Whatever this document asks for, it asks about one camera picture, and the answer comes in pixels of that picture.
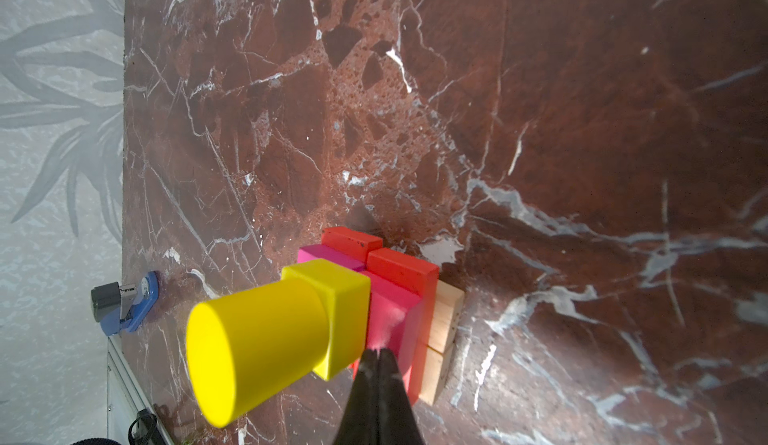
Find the yellow block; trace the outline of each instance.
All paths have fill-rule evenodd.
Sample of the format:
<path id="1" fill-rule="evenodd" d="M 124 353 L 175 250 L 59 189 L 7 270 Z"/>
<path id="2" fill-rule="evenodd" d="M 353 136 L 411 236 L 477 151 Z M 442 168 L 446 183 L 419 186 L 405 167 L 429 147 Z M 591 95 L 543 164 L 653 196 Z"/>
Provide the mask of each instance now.
<path id="1" fill-rule="evenodd" d="M 225 427 L 327 361 L 327 298 L 321 301 L 316 289 L 283 273 L 282 281 L 195 306 L 187 322 L 187 366 L 212 425 Z"/>
<path id="2" fill-rule="evenodd" d="M 366 348 L 371 279 L 323 258 L 284 267 L 282 276 L 283 281 L 300 278 L 310 283 L 325 308 L 330 340 L 314 371 L 328 381 Z"/>

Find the wall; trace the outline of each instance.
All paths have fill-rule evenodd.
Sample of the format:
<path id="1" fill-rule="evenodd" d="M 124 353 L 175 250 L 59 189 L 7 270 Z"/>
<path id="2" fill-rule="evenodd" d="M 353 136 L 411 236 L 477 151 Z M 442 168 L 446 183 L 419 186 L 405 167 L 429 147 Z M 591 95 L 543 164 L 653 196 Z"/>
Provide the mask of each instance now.
<path id="1" fill-rule="evenodd" d="M 106 435 L 123 0 L 0 0 L 0 443 Z"/>

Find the red marble table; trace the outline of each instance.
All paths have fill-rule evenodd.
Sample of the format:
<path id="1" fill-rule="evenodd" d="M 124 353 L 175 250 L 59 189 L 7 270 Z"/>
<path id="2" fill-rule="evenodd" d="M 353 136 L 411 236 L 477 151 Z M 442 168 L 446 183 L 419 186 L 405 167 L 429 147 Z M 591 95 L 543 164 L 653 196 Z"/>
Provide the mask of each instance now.
<path id="1" fill-rule="evenodd" d="M 428 443 L 764 443 L 768 0 L 126 0 L 125 353 L 195 443 L 331 443 L 350 373 L 218 430 L 190 309 L 328 225 L 467 292 Z"/>

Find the yellow cube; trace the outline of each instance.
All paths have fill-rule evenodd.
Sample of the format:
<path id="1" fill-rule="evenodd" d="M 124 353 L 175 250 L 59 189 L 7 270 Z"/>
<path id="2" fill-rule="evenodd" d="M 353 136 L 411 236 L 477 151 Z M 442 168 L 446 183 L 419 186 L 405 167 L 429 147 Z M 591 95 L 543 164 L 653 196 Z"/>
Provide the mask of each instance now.
<path id="1" fill-rule="evenodd" d="M 314 372 L 329 381 L 366 348 L 371 279 L 324 258 L 284 267 L 282 279 L 290 278 L 311 284 L 326 310 L 330 340 Z"/>

